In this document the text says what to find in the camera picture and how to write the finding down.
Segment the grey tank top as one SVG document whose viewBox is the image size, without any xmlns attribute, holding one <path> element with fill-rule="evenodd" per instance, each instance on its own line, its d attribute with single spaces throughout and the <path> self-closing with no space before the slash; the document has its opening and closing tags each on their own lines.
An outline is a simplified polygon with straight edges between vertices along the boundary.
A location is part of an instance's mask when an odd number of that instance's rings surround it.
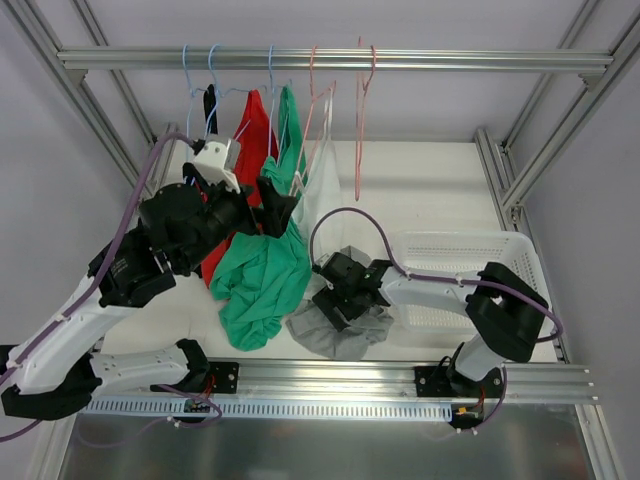
<svg viewBox="0 0 640 480">
<path fill-rule="evenodd" d="M 394 323 L 390 303 L 370 288 L 389 266 L 352 246 L 333 254 L 314 272 L 310 291 L 287 319 L 291 337 L 330 360 L 363 359 L 387 339 Z"/>
</svg>

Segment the white tank top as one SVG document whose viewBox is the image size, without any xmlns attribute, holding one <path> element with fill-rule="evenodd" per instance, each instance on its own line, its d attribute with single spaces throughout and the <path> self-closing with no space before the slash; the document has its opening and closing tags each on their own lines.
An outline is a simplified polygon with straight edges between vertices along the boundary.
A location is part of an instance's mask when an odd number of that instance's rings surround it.
<svg viewBox="0 0 640 480">
<path fill-rule="evenodd" d="M 307 183 L 295 207 L 292 219 L 297 224 L 302 238 L 310 245 L 311 233 L 317 223 L 330 211 L 343 205 L 342 192 L 337 171 L 337 154 L 332 134 L 333 98 L 325 100 L 322 136 L 312 155 Z M 314 258 L 318 263 L 326 261 L 340 250 L 344 234 L 344 222 L 334 218 L 326 220 L 314 237 Z"/>
</svg>

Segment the pink hanger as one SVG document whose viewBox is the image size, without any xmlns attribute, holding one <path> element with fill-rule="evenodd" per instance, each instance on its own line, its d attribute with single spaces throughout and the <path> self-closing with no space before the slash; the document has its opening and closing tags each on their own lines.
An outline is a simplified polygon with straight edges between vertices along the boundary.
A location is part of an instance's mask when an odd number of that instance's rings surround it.
<svg viewBox="0 0 640 480">
<path fill-rule="evenodd" d="M 285 146 L 286 149 L 284 153 L 280 154 L 279 159 L 284 161 L 285 185 L 287 186 L 286 193 L 294 197 L 296 197 L 301 190 L 299 184 L 305 185 L 304 179 L 312 163 L 311 160 L 306 159 L 305 142 L 309 135 L 315 106 L 320 98 L 329 93 L 329 88 L 321 92 L 317 92 L 315 89 L 314 65 L 317 50 L 318 46 L 314 45 L 311 49 L 309 59 L 310 104 L 305 122 L 302 123 L 300 121 L 292 86 L 287 85 L 283 88 L 282 94 L 284 98 L 280 102 L 280 105 L 285 107 L 286 123 L 282 127 L 282 140 L 284 141 L 283 146 Z"/>
<path fill-rule="evenodd" d="M 361 168 L 363 160 L 364 139 L 365 139 L 365 110 L 366 101 L 371 81 L 376 71 L 377 50 L 374 45 L 370 49 L 370 69 L 369 73 L 356 73 L 356 142 L 354 161 L 354 200 L 358 202 L 361 196 Z"/>
</svg>

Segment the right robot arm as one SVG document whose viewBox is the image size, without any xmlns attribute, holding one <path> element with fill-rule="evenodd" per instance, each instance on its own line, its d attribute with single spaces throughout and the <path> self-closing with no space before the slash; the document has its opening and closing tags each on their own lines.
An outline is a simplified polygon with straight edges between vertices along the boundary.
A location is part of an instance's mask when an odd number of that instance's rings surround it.
<svg viewBox="0 0 640 480">
<path fill-rule="evenodd" d="M 369 265 L 343 253 L 312 267 L 325 286 L 312 301 L 338 330 L 350 326 L 371 307 L 427 307 L 466 317 L 474 337 L 461 343 L 444 371 L 431 381 L 447 384 L 456 397 L 474 397 L 487 376 L 506 361 L 527 363 L 553 318 L 548 302 L 516 273 L 489 262 L 479 272 L 453 277 L 435 271 L 409 272 L 391 260 Z"/>
</svg>

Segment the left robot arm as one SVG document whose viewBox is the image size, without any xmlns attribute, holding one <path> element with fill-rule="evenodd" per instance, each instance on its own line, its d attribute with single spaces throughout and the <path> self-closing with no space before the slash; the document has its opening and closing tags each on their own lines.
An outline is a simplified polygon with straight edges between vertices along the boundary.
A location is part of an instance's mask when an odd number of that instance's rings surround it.
<svg viewBox="0 0 640 480">
<path fill-rule="evenodd" d="M 164 386 L 199 392 L 210 364 L 199 343 L 180 339 L 156 351 L 104 355 L 94 345 L 120 321 L 190 276 L 231 235 L 281 237 L 297 204 L 260 176 L 256 186 L 172 183 L 140 203 L 134 228 L 120 229 L 89 263 L 61 312 L 34 337 L 4 345 L 1 404 L 9 417 L 53 421 L 102 394 Z"/>
</svg>

